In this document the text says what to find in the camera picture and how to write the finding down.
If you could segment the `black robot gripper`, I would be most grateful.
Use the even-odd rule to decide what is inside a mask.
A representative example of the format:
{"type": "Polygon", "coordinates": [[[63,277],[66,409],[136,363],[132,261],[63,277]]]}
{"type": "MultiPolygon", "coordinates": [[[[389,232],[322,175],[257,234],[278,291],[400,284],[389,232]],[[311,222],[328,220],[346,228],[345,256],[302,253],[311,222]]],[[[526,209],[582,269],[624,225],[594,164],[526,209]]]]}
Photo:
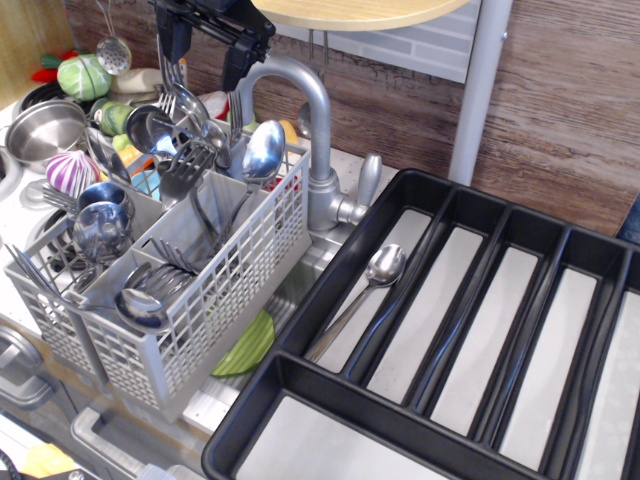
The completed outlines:
{"type": "Polygon", "coordinates": [[[198,29],[229,45],[223,63],[221,90],[234,91],[269,48],[275,26],[251,1],[149,1],[153,6],[164,57],[178,63],[191,48],[198,29]],[[246,38],[249,43],[239,42],[246,38]]]}

